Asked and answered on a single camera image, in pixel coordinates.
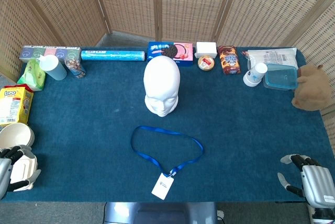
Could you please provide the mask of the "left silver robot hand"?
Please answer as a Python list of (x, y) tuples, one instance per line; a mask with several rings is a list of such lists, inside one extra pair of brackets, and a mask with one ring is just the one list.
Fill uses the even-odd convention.
[(16, 189), (33, 184), (40, 175), (41, 169), (37, 169), (31, 177), (11, 183), (10, 176), (13, 166), (23, 155), (29, 158), (35, 156), (31, 151), (31, 147), (26, 145), (16, 145), (11, 148), (1, 149), (1, 199), (6, 196), (7, 192), (13, 192)]

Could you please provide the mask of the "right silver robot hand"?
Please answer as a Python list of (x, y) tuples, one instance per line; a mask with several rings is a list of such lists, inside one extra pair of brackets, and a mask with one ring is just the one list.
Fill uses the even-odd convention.
[(291, 185), (282, 173), (277, 177), (280, 184), (289, 192), (305, 198), (313, 208), (334, 209), (334, 181), (328, 168), (306, 155), (288, 154), (281, 163), (294, 163), (300, 171), (302, 188)]

